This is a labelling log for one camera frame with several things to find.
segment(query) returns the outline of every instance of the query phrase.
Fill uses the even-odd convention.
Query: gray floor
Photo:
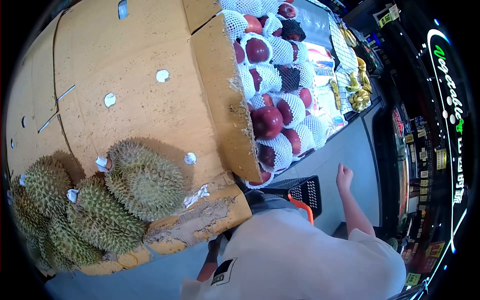
[[[333,234],[340,222],[345,221],[335,183],[338,163],[353,169],[352,193],[371,223],[379,225],[377,177],[368,135],[372,141],[372,118],[381,105],[377,104],[364,116],[367,130],[362,118],[357,118],[323,148],[274,179],[318,175],[323,212],[316,218],[315,226],[327,234]],[[147,264],[111,275],[86,276],[80,271],[57,274],[46,283],[46,288],[54,299],[65,300],[179,299],[182,281],[196,279],[207,252],[207,243],[203,242],[174,255],[156,254]]]

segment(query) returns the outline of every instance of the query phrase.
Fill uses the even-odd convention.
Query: black shopping basket
[[[274,182],[260,190],[282,197],[295,203],[296,207],[305,209],[309,213],[309,221],[312,224],[313,220],[322,213],[322,197],[317,175]]]

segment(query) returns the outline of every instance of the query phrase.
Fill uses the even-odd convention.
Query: cardboard box
[[[116,141],[145,143],[180,166],[191,194],[208,184],[210,196],[147,229],[147,246],[174,253],[251,217],[230,171],[260,181],[252,125],[224,18],[212,18],[220,11],[215,1],[128,2],[122,20],[117,6],[118,0],[83,0],[47,27],[56,27],[54,36],[39,36],[39,45],[54,45],[46,51],[54,53],[54,63],[45,67],[44,78],[29,78],[32,63],[17,77],[7,116],[7,144],[14,139],[16,145],[8,151],[9,169],[22,174],[41,155],[61,150],[75,184],[97,172],[96,156],[104,156]],[[47,56],[30,49],[25,62]],[[156,80],[159,70],[169,72],[168,80]],[[28,87],[38,84],[29,80],[52,78],[48,97],[34,97],[37,91]],[[104,104],[108,93],[116,96],[109,108]],[[51,95],[56,100],[63,94],[53,111],[42,113],[50,123],[40,133],[37,124],[22,127],[23,116],[40,119],[35,108],[51,107]],[[197,155],[196,165],[184,163],[188,152]],[[81,270],[116,272],[136,264],[132,255],[138,264],[150,260],[140,247]]]

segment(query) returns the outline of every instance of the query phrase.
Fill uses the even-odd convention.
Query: durian
[[[28,197],[25,187],[19,183],[20,176],[13,178],[10,189],[13,194],[12,208],[18,229],[26,237],[45,236],[48,219],[38,210],[37,206]]]
[[[40,237],[38,245],[42,257],[53,269],[60,272],[69,272],[73,269],[73,261],[53,245],[48,235]]]
[[[143,221],[169,216],[182,207],[184,179],[180,169],[145,145],[121,141],[108,150],[112,168],[108,189]]]
[[[80,239],[61,218],[52,218],[48,236],[60,252],[79,266],[97,264],[102,259],[102,252]]]
[[[78,194],[69,206],[68,220],[82,239],[115,254],[130,252],[142,243],[144,223],[115,200],[102,178],[84,179],[75,188]]]
[[[38,210],[47,217],[66,213],[71,183],[63,165],[52,156],[42,156],[25,172],[25,188]]]

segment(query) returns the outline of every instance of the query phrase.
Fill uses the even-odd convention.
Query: orange basket handle
[[[313,212],[312,212],[312,209],[310,208],[310,206],[308,206],[307,204],[303,203],[303,202],[300,202],[296,199],[293,199],[292,196],[290,194],[288,194],[288,198],[290,199],[290,202],[292,202],[293,204],[295,204],[296,207],[298,208],[303,208],[304,210],[307,211],[307,214],[308,214],[308,220],[310,221],[310,223],[313,225]]]

